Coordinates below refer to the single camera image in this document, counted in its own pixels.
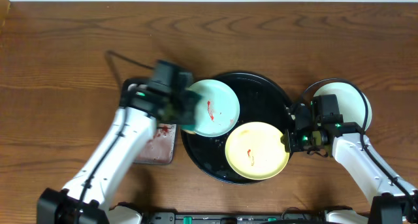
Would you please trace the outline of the yellow plate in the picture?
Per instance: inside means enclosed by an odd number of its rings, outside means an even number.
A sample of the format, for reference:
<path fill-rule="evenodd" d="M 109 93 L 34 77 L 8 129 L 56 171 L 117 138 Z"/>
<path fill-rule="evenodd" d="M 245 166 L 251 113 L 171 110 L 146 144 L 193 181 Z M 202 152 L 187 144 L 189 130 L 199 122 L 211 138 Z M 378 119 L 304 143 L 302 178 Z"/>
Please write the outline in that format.
<path fill-rule="evenodd" d="M 279 174 L 290 158 L 281 142 L 283 133 L 273 125 L 250 122 L 237 127 L 227 138 L 225 156 L 230 167 L 250 180 L 266 180 Z"/>

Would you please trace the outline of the light blue plate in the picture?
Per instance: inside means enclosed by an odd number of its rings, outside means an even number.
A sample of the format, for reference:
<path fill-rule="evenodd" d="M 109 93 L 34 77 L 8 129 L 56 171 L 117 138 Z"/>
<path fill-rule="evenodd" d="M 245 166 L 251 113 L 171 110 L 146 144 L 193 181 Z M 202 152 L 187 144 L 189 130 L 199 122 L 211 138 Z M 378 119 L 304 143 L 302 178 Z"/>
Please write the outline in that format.
<path fill-rule="evenodd" d="M 359 92 L 350 84 L 333 82 L 320 87 L 313 97 L 330 94 L 335 94 L 337 97 L 339 110 L 343 115 L 343 123 L 355 122 L 359 127 L 362 127 L 366 110 Z"/>
<path fill-rule="evenodd" d="M 197 93 L 200 100 L 194 107 L 194 124 L 182 125 L 181 130 L 217 137 L 235 126 L 240 115 L 240 103 L 231 87 L 219 80 L 205 79 L 195 82 L 188 90 Z"/>

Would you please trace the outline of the light blue plate front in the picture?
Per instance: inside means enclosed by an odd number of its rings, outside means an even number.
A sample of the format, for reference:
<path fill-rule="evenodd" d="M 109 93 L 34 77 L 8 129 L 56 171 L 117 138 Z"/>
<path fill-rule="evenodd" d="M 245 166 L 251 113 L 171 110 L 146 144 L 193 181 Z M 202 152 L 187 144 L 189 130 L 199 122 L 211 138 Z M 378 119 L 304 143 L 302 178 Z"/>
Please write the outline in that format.
<path fill-rule="evenodd" d="M 320 87 L 313 97 L 330 94 L 335 94 L 337 97 L 339 110 L 343 115 L 343 123 L 355 122 L 359 127 L 362 127 L 366 110 L 359 92 L 350 84 L 333 82 Z"/>

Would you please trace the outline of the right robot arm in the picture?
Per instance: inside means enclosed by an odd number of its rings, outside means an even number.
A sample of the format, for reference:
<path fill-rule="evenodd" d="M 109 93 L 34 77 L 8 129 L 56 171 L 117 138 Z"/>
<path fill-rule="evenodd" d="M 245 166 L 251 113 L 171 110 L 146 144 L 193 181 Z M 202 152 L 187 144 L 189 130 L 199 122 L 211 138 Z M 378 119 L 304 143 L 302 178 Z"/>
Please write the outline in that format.
<path fill-rule="evenodd" d="M 288 113 L 293 123 L 283 142 L 290 152 L 319 153 L 341 164 L 371 204 L 364 217 L 351 209 L 325 210 L 322 223 L 417 222 L 417 188 L 399 176 L 365 134 L 368 104 L 341 103 L 332 95 L 296 103 Z"/>

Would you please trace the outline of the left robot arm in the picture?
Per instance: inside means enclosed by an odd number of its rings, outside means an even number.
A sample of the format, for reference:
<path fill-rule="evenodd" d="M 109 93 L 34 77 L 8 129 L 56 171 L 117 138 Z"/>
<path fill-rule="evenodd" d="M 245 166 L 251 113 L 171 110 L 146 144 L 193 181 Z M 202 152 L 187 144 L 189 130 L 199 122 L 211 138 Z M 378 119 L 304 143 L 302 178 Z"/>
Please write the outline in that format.
<path fill-rule="evenodd" d="M 61 191 L 47 188 L 39 197 L 36 222 L 141 223 L 139 211 L 111 206 L 114 194 L 159 123 L 194 125 L 201 98 L 189 88 L 127 86 L 112 125 L 87 163 Z"/>

